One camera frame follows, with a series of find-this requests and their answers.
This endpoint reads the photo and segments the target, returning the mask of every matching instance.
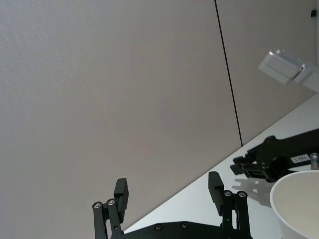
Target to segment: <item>cup rim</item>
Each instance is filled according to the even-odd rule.
[[[289,223],[286,222],[286,220],[284,220],[282,218],[282,216],[278,213],[276,207],[275,207],[275,204],[274,204],[274,191],[275,189],[277,188],[277,186],[280,184],[281,181],[285,180],[286,178],[289,178],[289,177],[293,177],[295,175],[298,175],[298,174],[311,174],[311,173],[319,173],[319,171],[311,171],[311,170],[307,170],[307,171],[301,171],[301,172],[295,172],[295,173],[291,173],[291,174],[288,174],[282,178],[280,178],[275,184],[274,186],[272,187],[271,191],[270,191],[270,205],[272,207],[272,209],[275,211],[275,214],[276,216],[281,220],[281,222],[283,222],[287,227],[289,227],[291,230],[293,230],[294,232],[296,233],[299,233],[300,235],[304,236],[305,238],[308,238],[308,239],[311,239],[309,237],[309,235],[305,234],[305,233],[302,233],[300,232],[299,230],[295,229],[294,227],[292,227]]]

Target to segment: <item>sticker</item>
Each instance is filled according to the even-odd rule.
[[[310,160],[310,157],[307,154],[303,154],[290,159],[293,163],[301,163]]]

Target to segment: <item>white cup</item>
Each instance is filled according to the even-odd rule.
[[[319,239],[319,171],[303,171],[279,179],[270,203],[284,239]]]

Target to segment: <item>white table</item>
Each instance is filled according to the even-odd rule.
[[[234,175],[229,168],[233,158],[244,155],[248,149],[262,143],[270,135],[275,135],[280,139],[316,128],[319,128],[319,94],[314,95],[210,170],[219,173],[225,189],[233,192],[243,190],[248,193],[250,229],[254,239],[282,238],[277,218],[269,202],[269,193],[273,183],[247,179],[244,175]],[[306,169],[310,169],[310,166],[299,168],[299,170]],[[129,227],[125,233],[156,223],[174,221],[220,225],[221,217],[208,191],[208,173]]]

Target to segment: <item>black line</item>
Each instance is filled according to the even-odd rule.
[[[236,120],[237,120],[237,127],[238,127],[238,132],[239,132],[240,144],[241,144],[241,146],[243,146],[243,139],[242,139],[242,137],[241,137],[241,132],[240,132],[240,126],[239,126],[237,108],[236,108],[236,103],[235,103],[233,85],[232,85],[231,79],[230,79],[230,73],[229,73],[229,66],[228,66],[228,60],[227,60],[227,55],[226,55],[224,37],[223,37],[223,32],[222,32],[222,30],[221,30],[221,24],[220,24],[220,19],[219,19],[218,7],[217,7],[217,2],[216,2],[216,0],[215,0],[215,7],[216,7],[217,18],[218,18],[218,24],[219,24],[219,31],[220,31],[220,36],[221,36],[221,42],[223,43],[223,49],[224,49],[224,55],[225,55],[226,66],[227,66],[227,73],[228,73],[228,78],[229,78],[229,84],[230,84],[230,89],[231,89],[231,95],[232,95],[232,97],[233,97],[233,103],[234,103],[235,115],[236,115]]]

